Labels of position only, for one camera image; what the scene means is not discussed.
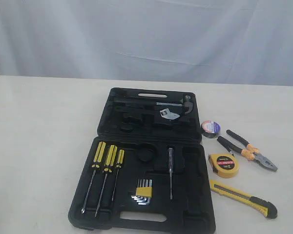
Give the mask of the black electrical tape roll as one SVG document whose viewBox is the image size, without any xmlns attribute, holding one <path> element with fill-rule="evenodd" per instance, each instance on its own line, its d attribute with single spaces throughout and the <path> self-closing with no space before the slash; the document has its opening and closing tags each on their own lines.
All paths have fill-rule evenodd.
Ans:
<svg viewBox="0 0 293 234">
<path fill-rule="evenodd" d="M 202 135 L 207 138 L 216 138 L 221 132 L 221 126 L 215 121 L 207 120 L 201 124 L 201 131 Z"/>
</svg>

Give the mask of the yellow tape measure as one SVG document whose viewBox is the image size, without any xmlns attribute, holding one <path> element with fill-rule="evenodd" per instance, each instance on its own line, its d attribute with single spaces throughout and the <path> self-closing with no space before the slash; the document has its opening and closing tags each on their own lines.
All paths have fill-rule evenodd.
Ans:
<svg viewBox="0 0 293 234">
<path fill-rule="evenodd" d="M 212 171 L 222 178 L 232 178 L 239 172 L 239 163 L 230 154 L 209 154 L 209 163 Z"/>
</svg>

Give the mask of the yellow black utility knife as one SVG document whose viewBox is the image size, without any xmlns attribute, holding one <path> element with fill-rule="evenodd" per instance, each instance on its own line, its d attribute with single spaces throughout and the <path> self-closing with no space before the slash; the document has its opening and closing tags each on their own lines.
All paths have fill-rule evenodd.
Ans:
<svg viewBox="0 0 293 234">
<path fill-rule="evenodd" d="M 277 208 L 269 201 L 259 197 L 252 196 L 238 189 L 227 186 L 216 180 L 209 180 L 210 189 L 219 195 L 223 195 L 253 207 L 259 211 L 265 218 L 276 219 L 278 215 Z"/>
</svg>

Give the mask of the black plastic tool case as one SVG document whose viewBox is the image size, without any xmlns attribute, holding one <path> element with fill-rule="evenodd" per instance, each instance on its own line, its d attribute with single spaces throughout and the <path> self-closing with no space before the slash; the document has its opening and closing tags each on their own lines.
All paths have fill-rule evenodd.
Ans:
<svg viewBox="0 0 293 234">
<path fill-rule="evenodd" d="M 137 98 L 157 102 L 182 103 L 190 96 L 193 110 L 183 107 L 115 103 L 114 98 Z M 139 125 L 124 122 L 116 106 L 162 110 L 169 108 L 180 117 L 166 125 Z M 205 151 L 201 145 L 196 97 L 191 92 L 112 88 L 88 153 L 69 212 L 70 223 L 79 229 L 138 229 L 172 234 L 212 234 L 216 230 Z M 106 143 L 101 168 L 95 174 L 84 214 L 81 208 L 93 173 L 93 158 L 100 141 Z M 100 210 L 95 212 L 104 180 L 103 166 L 110 145 L 118 147 L 112 173 L 107 177 Z M 173 177 L 170 200 L 168 148 L 173 148 Z M 111 201 L 120 149 L 125 155 L 119 170 L 114 201 Z M 152 179 L 148 206 L 138 205 L 135 195 L 138 179 Z"/>
</svg>

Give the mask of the silver adjustable wrench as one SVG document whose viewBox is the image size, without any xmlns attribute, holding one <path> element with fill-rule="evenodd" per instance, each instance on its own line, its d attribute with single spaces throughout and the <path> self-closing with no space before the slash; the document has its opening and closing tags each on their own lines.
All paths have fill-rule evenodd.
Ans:
<svg viewBox="0 0 293 234">
<path fill-rule="evenodd" d="M 162 110 L 146 110 L 134 107 L 116 106 L 113 110 L 122 113 L 124 122 L 139 125 L 162 124 L 170 126 L 173 120 L 180 117 L 179 114 L 171 112 L 169 108 Z"/>
</svg>

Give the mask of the small yellow black screwdriver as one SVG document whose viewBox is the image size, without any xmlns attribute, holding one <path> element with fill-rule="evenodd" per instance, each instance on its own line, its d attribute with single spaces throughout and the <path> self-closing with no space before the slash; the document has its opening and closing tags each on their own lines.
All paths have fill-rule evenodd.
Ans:
<svg viewBox="0 0 293 234">
<path fill-rule="evenodd" d="M 122 168 L 124 155 L 125 155 L 124 149 L 120 149 L 119 153 L 118 153 L 117 162 L 116 162 L 116 176 L 115 176 L 115 181 L 114 181 L 113 193 L 112 193 L 112 197 L 111 197 L 112 202 L 114 201 L 115 191 L 116 191 L 116 186 L 117 186 L 117 180 L 118 180 L 118 175 L 119 175 L 119 170 Z"/>
</svg>

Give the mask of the middle yellow black screwdriver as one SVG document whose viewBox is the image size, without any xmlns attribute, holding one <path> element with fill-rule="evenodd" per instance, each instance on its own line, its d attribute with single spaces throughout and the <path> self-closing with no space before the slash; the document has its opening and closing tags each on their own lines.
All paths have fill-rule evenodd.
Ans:
<svg viewBox="0 0 293 234">
<path fill-rule="evenodd" d="M 96 208 L 96 212 L 95 212 L 95 217 L 97 217 L 97 214 L 100 210 L 100 205 L 101 205 L 107 177 L 110 173 L 112 173 L 112 168 L 114 165 L 117 149 L 118 149 L 118 147 L 116 145 L 110 145 L 106 159 L 105 159 L 105 163 L 103 166 L 103 174 L 105 176 L 104 176 L 103 184 L 101 187 L 101 192 L 100 192 L 100 196 L 99 196 L 99 200 L 98 200 L 98 204 L 97 204 L 97 208 Z"/>
</svg>

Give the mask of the large yellow black screwdriver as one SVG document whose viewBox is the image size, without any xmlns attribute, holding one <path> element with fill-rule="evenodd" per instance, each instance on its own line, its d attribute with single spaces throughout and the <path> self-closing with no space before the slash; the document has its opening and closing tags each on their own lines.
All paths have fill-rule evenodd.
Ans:
<svg viewBox="0 0 293 234">
<path fill-rule="evenodd" d="M 91 168 L 93 169 L 93 173 L 92 173 L 89 185 L 88 185 L 88 189 L 87 189 L 87 192 L 86 192 L 86 195 L 85 195 L 83 206 L 81 208 L 81 214 L 85 213 L 86 204 L 87 204 L 87 200 L 88 200 L 89 193 L 90 193 L 90 190 L 91 190 L 91 186 L 92 186 L 92 183 L 93 183 L 93 179 L 95 177 L 96 172 L 98 170 L 100 170 L 100 168 L 101 168 L 101 162 L 102 162 L 102 159 L 103 159 L 105 147 L 106 147 L 106 143 L 104 141 L 100 141 L 99 144 L 98 144 L 96 153 L 94 155 L 94 158 L 93 158 L 93 164 L 91 166 Z"/>
</svg>

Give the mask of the hex key set yellow holder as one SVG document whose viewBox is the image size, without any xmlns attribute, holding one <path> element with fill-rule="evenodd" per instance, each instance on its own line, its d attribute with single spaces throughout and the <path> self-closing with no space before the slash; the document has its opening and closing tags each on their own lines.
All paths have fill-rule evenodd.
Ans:
<svg viewBox="0 0 293 234">
<path fill-rule="evenodd" d="M 152 198 L 152 179 L 138 179 L 135 195 L 131 198 L 141 206 L 148 206 Z"/>
</svg>

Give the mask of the black yellow combination pliers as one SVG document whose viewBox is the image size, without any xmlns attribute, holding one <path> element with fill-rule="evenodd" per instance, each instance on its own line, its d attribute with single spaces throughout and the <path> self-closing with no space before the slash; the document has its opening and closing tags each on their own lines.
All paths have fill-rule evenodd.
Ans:
<svg viewBox="0 0 293 234">
<path fill-rule="evenodd" d="M 233 155 L 233 152 L 239 153 L 241 156 L 246 158 L 248 161 L 254 161 L 257 164 L 259 164 L 261 167 L 276 172 L 278 170 L 278 167 L 270 161 L 268 158 L 263 156 L 258 148 L 255 148 L 252 146 L 246 139 L 241 137 L 240 135 L 236 134 L 235 132 L 231 130 L 226 130 L 226 133 L 234 138 L 235 140 L 239 141 L 241 144 L 245 146 L 244 149 L 239 148 L 238 146 L 234 145 L 229 140 L 225 139 L 222 136 L 219 136 L 217 138 L 217 141 L 225 147 L 230 154 Z"/>
</svg>

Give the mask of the white backdrop cloth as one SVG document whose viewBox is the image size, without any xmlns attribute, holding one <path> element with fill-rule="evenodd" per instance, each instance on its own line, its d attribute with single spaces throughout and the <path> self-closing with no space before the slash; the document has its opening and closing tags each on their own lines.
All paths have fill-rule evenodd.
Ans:
<svg viewBox="0 0 293 234">
<path fill-rule="evenodd" d="M 0 74 L 293 86 L 293 0 L 0 0 Z"/>
</svg>

